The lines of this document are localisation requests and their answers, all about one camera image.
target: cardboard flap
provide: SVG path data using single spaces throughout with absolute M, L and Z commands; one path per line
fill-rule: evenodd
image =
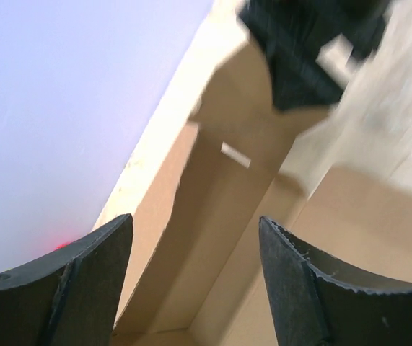
M 169 223 L 116 331 L 187 328 L 271 180 L 223 154 L 200 132 Z M 159 197 L 148 197 L 143 203 L 152 214 L 142 220 L 137 211 L 139 224 L 151 223 L 156 209 L 165 208 Z
M 207 346 L 278 346 L 263 273 L 260 270 L 223 339 Z
M 333 167 L 291 230 L 339 259 L 412 282 L 412 195 Z
M 210 138 L 277 172 L 294 139 L 327 115 L 327 107 L 285 113 L 273 109 L 267 63 L 250 40 L 215 72 L 190 120 Z
M 260 217 L 270 216 L 278 222 L 291 223 L 293 215 L 298 214 L 304 202 L 304 194 L 296 182 L 287 177 L 276 177 L 272 181 L 191 324 L 190 330 L 205 346 L 218 345 L 225 334 L 234 328 L 232 324 L 243 297 L 255 278 L 261 275 Z
M 162 207 L 153 208 L 152 205 L 142 201 L 136 210 L 136 220 L 133 223 L 136 230 L 133 236 L 133 249 L 120 295 L 116 321 L 126 308 L 141 274 L 157 247 L 165 225 L 170 219 L 177 186 L 197 135 L 198 127 L 194 124 L 188 124 L 181 130 L 159 168 L 157 178 L 146 191 L 143 201 L 156 200 L 157 205 Z
M 159 334 L 114 336 L 111 346 L 198 346 L 184 330 Z

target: tan cardboard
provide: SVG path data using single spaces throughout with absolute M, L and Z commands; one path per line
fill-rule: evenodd
M 412 282 L 412 195 L 334 167 L 292 231 L 362 269 Z
M 211 77 L 135 213 L 114 346 L 277 346 L 262 215 L 353 265 L 412 281 L 412 196 L 335 168 L 306 201 L 277 172 L 327 110 L 279 114 L 270 85 L 252 40 Z
M 193 148 L 181 149 L 179 142 L 172 147 L 172 152 L 190 151 L 188 163 L 179 162 L 185 169 L 178 187 L 179 177 L 168 179 L 169 187 L 159 183 L 168 183 L 161 168 L 135 214 L 141 234 L 151 229 L 150 234 L 162 235 L 134 292 L 130 275 L 140 270 L 140 265 L 137 270 L 131 270 L 131 265 L 146 262 L 146 255 L 144 260 L 133 259 L 129 264 L 123 296 L 131 297 L 127 307 L 120 308 L 123 314 L 115 328 L 119 338 L 143 333 L 166 337 L 165 332 L 189 329 L 193 339 L 207 335 L 209 341 L 199 340 L 200 345 L 218 345 L 251 330 L 240 332 L 230 322 L 251 318 L 249 313 L 255 307 L 263 308 L 260 314 L 266 316 L 267 323 L 255 324 L 254 329 L 272 330 L 268 302 L 254 298 L 266 297 L 263 283 L 260 280 L 250 289 L 261 277 L 258 217 L 276 207 L 264 196 L 272 183 L 276 184 L 274 178 L 293 140 L 326 115 L 325 108 L 284 116 L 271 108 L 270 79 L 255 43 L 244 45 L 217 69 L 203 93 L 201 108 L 191 118 L 198 124 Z M 222 152 L 223 142 L 247 157 L 250 166 Z M 177 187 L 175 200 L 172 186 Z M 292 199 L 284 203 L 278 211 L 286 217 L 293 208 Z M 172 209 L 167 225 L 154 220 L 161 209 Z M 247 255 L 247 249 L 253 253 Z M 248 258 L 248 266 L 240 265 L 241 257 Z M 235 279 L 226 275 L 234 266 L 238 269 Z M 228 286 L 227 282 L 231 283 L 229 290 L 219 288 Z M 221 309 L 222 294 L 227 302 Z M 274 333 L 269 335 L 274 340 Z

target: black object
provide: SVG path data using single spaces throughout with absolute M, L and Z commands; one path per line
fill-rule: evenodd
M 132 216 L 119 216 L 0 274 L 0 346 L 109 345 L 132 238 Z
M 249 0 L 240 19 L 266 56 L 273 104 L 281 111 L 337 103 L 343 89 L 317 64 L 320 49 L 343 34 L 353 45 L 352 56 L 363 60 L 385 30 L 382 15 L 356 20 L 338 0 Z
M 279 346 L 412 346 L 412 283 L 349 265 L 260 220 Z
M 350 17 L 368 19 L 381 16 L 388 8 L 390 0 L 338 0 L 338 3 Z

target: red light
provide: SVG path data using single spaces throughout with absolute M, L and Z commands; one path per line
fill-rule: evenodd
M 55 248 L 55 250 L 59 250 L 59 249 L 65 247 L 66 245 L 70 245 L 70 243 L 63 243 L 62 245 L 58 245 L 58 246 Z

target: light purple wall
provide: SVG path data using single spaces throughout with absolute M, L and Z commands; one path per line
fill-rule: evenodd
M 0 0 L 0 272 L 90 231 L 211 1 Z

